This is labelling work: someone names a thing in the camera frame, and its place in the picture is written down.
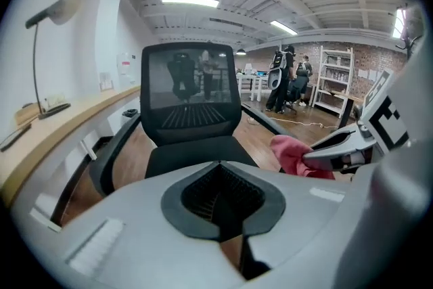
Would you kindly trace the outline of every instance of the pink cloth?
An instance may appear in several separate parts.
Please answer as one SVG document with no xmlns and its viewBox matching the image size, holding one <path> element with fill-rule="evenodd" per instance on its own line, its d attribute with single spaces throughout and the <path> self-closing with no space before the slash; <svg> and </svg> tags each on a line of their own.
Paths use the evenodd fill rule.
<svg viewBox="0 0 433 289">
<path fill-rule="evenodd" d="M 304 177 L 335 179 L 332 171 L 310 169 L 302 156 L 313 151 L 305 143 L 287 135 L 277 135 L 271 140 L 271 149 L 286 173 Z"/>
</svg>

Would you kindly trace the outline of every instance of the paper on wall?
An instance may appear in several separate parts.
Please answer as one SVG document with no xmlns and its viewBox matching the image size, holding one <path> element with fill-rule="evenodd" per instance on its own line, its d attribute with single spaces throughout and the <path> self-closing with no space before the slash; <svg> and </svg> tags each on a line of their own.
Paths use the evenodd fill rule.
<svg viewBox="0 0 433 289">
<path fill-rule="evenodd" d="M 376 77 L 378 75 L 378 72 L 376 70 L 370 69 L 370 73 L 368 75 L 368 79 L 372 81 L 376 81 Z"/>
<path fill-rule="evenodd" d="M 358 76 L 363 77 L 364 79 L 367 79 L 368 78 L 368 71 L 359 69 L 358 70 Z"/>
</svg>

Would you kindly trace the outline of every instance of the lamp head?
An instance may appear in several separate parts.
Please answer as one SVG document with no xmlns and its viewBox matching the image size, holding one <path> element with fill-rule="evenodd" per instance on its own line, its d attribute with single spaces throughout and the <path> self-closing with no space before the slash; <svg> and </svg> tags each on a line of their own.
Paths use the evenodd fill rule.
<svg viewBox="0 0 433 289">
<path fill-rule="evenodd" d="M 69 21 L 73 15 L 78 11 L 81 4 L 81 0 L 59 0 L 53 5 L 42 10 L 38 14 L 34 15 L 31 19 L 26 22 L 26 28 L 38 24 L 41 20 L 49 18 L 53 23 L 58 26 Z"/>
</svg>

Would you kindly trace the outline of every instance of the brick wall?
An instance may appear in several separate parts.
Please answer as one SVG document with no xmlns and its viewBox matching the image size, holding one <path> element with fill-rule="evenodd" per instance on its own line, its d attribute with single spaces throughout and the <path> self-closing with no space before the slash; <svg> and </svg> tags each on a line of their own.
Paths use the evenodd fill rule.
<svg viewBox="0 0 433 289">
<path fill-rule="evenodd" d="M 326 49 L 337 49 L 346 51 L 348 48 L 353 47 L 355 59 L 355 71 L 353 73 L 352 83 L 350 86 L 350 94 L 355 97 L 364 98 L 365 94 L 370 90 L 373 81 L 358 77 L 358 70 L 378 70 L 382 71 L 384 68 L 389 68 L 394 72 L 400 72 L 406 62 L 406 55 L 403 52 L 397 52 L 390 49 L 381 47 L 374 47 L 368 45 L 360 45 L 355 43 L 336 43 L 336 42 L 312 42 L 312 43 L 297 43 L 293 44 L 295 47 L 297 62 L 301 61 L 302 57 L 307 54 L 310 58 L 309 62 L 313 67 L 313 75 L 310 82 L 316 83 L 319 72 L 319 59 L 320 59 L 320 46 Z M 272 61 L 273 54 L 278 47 L 268 47 L 265 49 L 258 49 L 256 51 L 249 51 L 247 56 L 235 56 L 236 68 L 244 68 L 246 63 L 251 63 L 253 68 L 257 70 L 268 71 L 269 64 Z"/>
</svg>

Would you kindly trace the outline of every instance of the chair seat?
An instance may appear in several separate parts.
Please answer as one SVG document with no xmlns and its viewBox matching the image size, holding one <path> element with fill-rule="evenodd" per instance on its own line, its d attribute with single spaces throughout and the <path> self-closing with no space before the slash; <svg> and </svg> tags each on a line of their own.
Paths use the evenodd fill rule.
<svg viewBox="0 0 433 289">
<path fill-rule="evenodd" d="M 150 154 L 145 178 L 215 160 L 235 161 L 257 166 L 237 139 L 233 136 L 219 136 L 155 148 Z"/>
</svg>

